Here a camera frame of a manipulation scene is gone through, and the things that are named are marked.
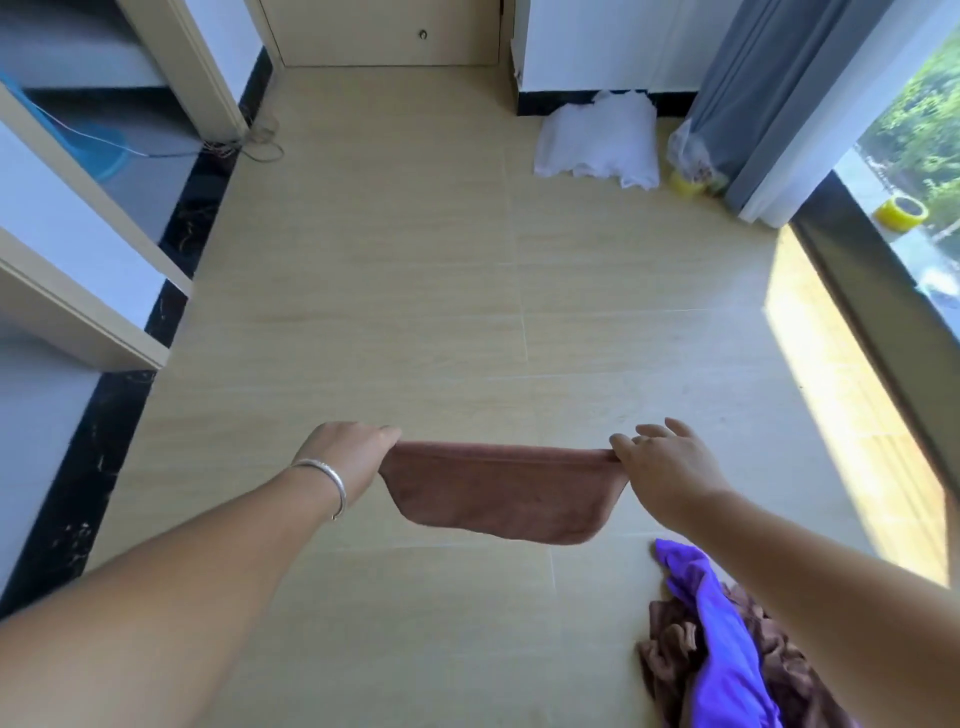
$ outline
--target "sunlight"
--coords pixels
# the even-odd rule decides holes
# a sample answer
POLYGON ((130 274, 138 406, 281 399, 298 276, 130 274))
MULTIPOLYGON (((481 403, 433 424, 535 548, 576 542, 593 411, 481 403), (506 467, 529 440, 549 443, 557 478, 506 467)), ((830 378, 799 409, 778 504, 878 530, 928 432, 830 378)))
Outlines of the sunlight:
POLYGON ((766 314, 877 554, 948 586, 952 498, 789 228, 766 314))

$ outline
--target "hand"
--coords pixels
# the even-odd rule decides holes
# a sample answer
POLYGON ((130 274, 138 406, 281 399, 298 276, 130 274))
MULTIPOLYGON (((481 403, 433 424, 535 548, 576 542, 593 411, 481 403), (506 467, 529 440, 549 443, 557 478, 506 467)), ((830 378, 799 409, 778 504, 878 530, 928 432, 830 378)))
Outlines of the hand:
POLYGON ((731 490, 720 464, 689 425, 666 419, 637 425, 638 437, 613 435, 610 444, 630 476, 640 504, 678 533, 708 496, 731 490))
POLYGON ((400 430, 396 427, 326 423, 310 433, 294 462, 325 462, 344 481, 347 502, 352 504, 370 487, 384 456, 399 439, 400 430))

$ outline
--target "tiled floor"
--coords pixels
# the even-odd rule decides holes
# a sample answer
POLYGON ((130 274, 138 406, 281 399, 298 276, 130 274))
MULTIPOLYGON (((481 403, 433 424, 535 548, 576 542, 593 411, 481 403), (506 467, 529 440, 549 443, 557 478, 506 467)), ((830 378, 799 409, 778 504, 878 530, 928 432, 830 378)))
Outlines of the tiled floor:
MULTIPOLYGON (((334 419, 602 447, 674 415, 745 493, 870 549, 765 309, 795 241, 666 190, 535 179, 540 121, 507 89, 488 70, 282 78, 287 156, 241 161, 95 561, 334 419)), ((628 492, 585 546, 498 542, 414 526, 376 484, 298 560, 207 725, 653 725, 632 650, 657 531, 628 492)))

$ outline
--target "brown cloth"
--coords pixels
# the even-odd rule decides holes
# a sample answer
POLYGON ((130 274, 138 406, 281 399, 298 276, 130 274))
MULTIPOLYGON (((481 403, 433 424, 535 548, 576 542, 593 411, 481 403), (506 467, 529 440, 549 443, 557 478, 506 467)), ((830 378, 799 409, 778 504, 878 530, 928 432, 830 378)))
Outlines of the brown cloth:
POLYGON ((380 474, 414 523, 556 546, 593 538, 627 485, 612 450, 401 442, 380 474))
MULTIPOLYGON (((740 587, 724 589, 754 640, 763 683, 780 708, 783 728, 856 728, 780 626, 740 587)), ((697 671, 707 657, 697 615, 677 598, 651 602, 650 639, 636 651, 663 724, 685 728, 697 671)))

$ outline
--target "foliage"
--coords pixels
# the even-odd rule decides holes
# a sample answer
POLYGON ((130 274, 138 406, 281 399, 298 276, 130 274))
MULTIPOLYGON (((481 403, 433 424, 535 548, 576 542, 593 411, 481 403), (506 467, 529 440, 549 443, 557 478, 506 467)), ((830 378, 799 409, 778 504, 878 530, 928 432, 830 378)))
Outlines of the foliage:
MULTIPOLYGON (((924 64, 860 145, 930 208, 930 227, 960 219, 960 28, 924 64)), ((950 241, 960 244, 960 235, 950 241)))

